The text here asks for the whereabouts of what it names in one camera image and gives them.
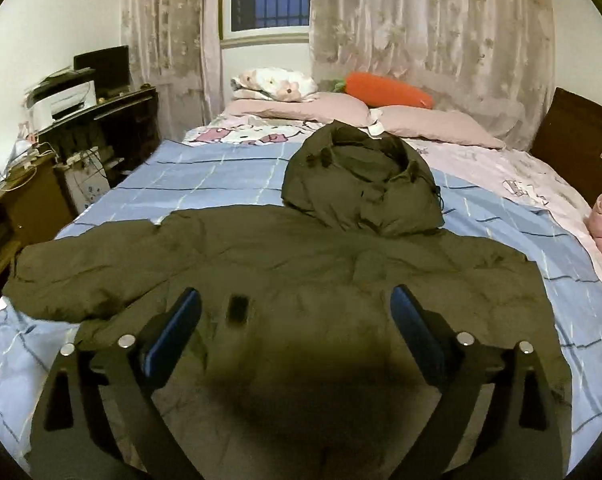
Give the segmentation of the white desktop computer tower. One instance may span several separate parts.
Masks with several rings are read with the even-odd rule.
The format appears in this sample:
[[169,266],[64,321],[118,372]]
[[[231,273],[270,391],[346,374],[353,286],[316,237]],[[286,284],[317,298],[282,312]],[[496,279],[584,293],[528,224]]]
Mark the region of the white desktop computer tower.
[[71,155],[61,169],[66,188],[79,214],[110,191],[106,169],[95,146]]

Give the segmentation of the barred window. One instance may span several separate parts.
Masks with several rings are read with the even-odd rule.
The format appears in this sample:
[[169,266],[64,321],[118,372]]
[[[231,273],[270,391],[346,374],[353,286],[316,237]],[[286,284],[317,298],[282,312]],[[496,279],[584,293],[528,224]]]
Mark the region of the barred window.
[[304,41],[310,7],[311,0],[221,0],[222,40],[228,44]]

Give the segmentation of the pink pillow right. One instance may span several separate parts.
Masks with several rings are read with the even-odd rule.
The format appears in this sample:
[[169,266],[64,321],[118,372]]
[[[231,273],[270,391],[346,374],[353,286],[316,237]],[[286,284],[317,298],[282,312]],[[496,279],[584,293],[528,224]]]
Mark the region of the pink pillow right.
[[427,110],[427,108],[391,105],[371,111],[371,136],[386,132],[404,139],[425,139],[464,146],[480,146],[502,150],[505,143],[491,136],[469,115],[458,110]]

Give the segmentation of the orange carrot plush pillow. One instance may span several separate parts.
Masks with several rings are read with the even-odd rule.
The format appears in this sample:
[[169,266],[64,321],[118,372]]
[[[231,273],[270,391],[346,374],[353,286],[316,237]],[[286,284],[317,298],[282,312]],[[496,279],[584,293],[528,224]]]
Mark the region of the orange carrot plush pillow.
[[433,109],[433,99],[425,91],[370,73],[349,73],[335,82],[333,91],[347,93],[371,108],[399,105]]

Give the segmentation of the dark wooden headboard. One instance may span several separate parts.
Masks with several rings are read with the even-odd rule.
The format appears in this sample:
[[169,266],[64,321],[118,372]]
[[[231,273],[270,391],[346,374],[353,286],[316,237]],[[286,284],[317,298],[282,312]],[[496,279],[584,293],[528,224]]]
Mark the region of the dark wooden headboard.
[[602,106],[556,89],[530,154],[551,166],[593,205],[602,194]]

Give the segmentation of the dark olive hooded puffer jacket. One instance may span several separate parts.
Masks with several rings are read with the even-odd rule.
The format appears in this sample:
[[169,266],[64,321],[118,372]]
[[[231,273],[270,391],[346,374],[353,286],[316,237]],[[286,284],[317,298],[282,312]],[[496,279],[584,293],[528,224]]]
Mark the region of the dark olive hooded puffer jacket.
[[4,292],[100,348],[194,288],[201,321],[155,394],[188,460],[209,479],[383,479],[438,402],[393,322],[399,285],[437,324],[535,344],[569,453],[571,374],[538,266],[447,230],[426,162],[394,136],[329,125],[289,160],[280,205],[174,211],[28,246]]

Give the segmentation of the black computer monitor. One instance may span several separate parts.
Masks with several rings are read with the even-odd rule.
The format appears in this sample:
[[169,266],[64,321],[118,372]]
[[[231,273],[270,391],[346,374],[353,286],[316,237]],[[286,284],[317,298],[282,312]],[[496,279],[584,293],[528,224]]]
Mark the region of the black computer monitor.
[[127,46],[118,46],[75,55],[74,70],[93,70],[98,99],[111,99],[130,88],[130,51]]

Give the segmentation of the pink lace curtain right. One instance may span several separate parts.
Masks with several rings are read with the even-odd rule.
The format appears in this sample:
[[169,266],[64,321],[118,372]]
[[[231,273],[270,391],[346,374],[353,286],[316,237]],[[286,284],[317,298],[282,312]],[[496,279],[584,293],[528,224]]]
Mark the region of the pink lace curtain right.
[[420,88],[516,150],[554,92],[553,0],[311,0],[312,75],[370,73]]

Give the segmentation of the pink pillow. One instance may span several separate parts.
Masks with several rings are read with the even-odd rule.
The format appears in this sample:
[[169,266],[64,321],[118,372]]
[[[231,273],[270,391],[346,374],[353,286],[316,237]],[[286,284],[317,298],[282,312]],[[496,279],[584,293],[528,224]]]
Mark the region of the pink pillow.
[[347,93],[318,92],[309,102],[278,102],[236,100],[230,102],[223,114],[254,115],[262,118],[303,120],[329,124],[334,120],[356,128],[373,125],[368,106]]
[[425,139],[464,146],[480,146],[502,150],[505,143],[491,136],[469,115],[458,110],[427,110],[427,108],[391,105],[371,111],[371,136],[386,132],[404,139]]

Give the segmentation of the brown wooden side cabinet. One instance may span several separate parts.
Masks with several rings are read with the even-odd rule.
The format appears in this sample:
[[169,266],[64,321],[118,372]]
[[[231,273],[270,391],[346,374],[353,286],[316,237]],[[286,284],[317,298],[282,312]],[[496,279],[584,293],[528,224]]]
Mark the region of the brown wooden side cabinet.
[[75,217],[54,156],[35,159],[20,178],[0,184],[0,293],[18,252],[52,240]]

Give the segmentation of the white printer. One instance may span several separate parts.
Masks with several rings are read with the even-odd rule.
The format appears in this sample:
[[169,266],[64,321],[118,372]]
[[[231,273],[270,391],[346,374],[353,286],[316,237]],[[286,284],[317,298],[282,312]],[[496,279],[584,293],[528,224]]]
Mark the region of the white printer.
[[97,104],[92,68],[67,70],[42,80],[25,98],[32,130],[44,130],[59,120]]

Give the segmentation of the black computer desk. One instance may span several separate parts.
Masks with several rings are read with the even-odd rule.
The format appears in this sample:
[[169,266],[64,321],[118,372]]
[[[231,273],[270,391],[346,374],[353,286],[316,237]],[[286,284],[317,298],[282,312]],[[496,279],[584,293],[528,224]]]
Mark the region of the black computer desk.
[[89,107],[36,133],[39,144],[52,148],[59,162],[97,148],[109,184],[114,188],[156,151],[161,143],[158,92],[145,84]]

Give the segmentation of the pink pillow left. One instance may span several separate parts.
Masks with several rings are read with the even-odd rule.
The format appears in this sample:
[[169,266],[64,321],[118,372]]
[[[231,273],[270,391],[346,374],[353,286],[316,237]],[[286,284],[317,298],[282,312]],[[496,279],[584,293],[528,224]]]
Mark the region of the pink pillow left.
[[230,102],[223,114],[254,115],[262,118],[303,120],[329,124],[334,120],[356,128],[373,125],[368,106],[347,93],[318,92],[309,102],[278,102],[236,100]]

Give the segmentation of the pink lace curtain left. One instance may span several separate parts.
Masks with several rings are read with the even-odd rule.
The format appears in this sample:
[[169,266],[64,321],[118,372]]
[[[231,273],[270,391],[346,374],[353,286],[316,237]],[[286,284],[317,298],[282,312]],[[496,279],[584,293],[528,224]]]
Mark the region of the pink lace curtain left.
[[219,0],[122,0],[122,39],[133,85],[157,90],[161,138],[183,140],[220,114]]

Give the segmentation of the pink lace curtain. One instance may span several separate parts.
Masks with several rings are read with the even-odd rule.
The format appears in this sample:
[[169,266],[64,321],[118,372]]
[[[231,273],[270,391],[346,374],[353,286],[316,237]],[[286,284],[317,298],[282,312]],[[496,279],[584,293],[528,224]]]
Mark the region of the pink lace curtain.
[[220,114],[219,0],[122,0],[122,39],[133,85],[157,90],[161,138],[183,140]]
[[312,75],[370,73],[420,88],[516,150],[554,92],[553,0],[311,0]]

